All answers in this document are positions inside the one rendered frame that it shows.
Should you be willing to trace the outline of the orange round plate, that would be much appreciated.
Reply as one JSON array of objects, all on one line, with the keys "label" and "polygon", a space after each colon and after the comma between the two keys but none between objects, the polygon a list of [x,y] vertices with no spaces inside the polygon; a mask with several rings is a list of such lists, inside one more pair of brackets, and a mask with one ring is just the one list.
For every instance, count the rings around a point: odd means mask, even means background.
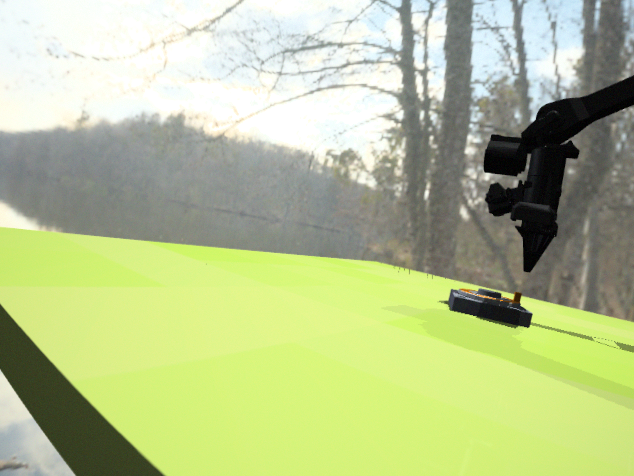
[{"label": "orange round plate", "polygon": [[520,299],[521,299],[521,293],[519,292],[515,292],[514,293],[514,298],[509,299],[507,297],[503,297],[501,296],[501,299],[499,298],[494,298],[494,297],[487,297],[487,296],[483,296],[481,294],[477,293],[478,291],[476,290],[472,290],[472,289],[466,289],[466,288],[462,288],[458,290],[458,293],[472,298],[474,300],[478,300],[478,301],[484,301],[484,302],[489,302],[492,304],[496,304],[496,305],[500,305],[500,306],[509,306],[509,307],[520,307],[521,303],[520,303]]}]

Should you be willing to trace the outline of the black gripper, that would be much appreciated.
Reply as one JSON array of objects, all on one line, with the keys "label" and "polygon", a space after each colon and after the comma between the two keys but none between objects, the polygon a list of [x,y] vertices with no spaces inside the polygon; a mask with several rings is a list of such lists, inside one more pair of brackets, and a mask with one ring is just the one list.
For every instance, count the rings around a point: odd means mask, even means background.
[{"label": "black gripper", "polygon": [[547,246],[557,237],[555,220],[562,193],[562,181],[548,176],[529,176],[524,182],[524,202],[511,210],[512,221],[522,220],[515,226],[523,238],[524,272],[531,272]]}]

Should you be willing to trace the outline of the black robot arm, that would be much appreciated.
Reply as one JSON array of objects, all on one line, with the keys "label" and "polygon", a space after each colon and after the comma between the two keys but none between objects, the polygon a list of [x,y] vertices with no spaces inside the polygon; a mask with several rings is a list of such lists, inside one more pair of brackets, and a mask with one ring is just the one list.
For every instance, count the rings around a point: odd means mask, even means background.
[{"label": "black robot arm", "polygon": [[[531,154],[529,176],[548,176],[563,181],[566,158],[578,158],[578,150],[569,138],[588,125],[634,105],[634,75],[580,98],[565,98],[542,105],[536,119],[522,138],[491,135],[485,149],[484,173],[517,176],[525,172],[527,154]],[[546,146],[546,147],[545,147]],[[492,183],[485,201],[493,216],[512,212],[524,202],[524,184],[504,189]]]}]

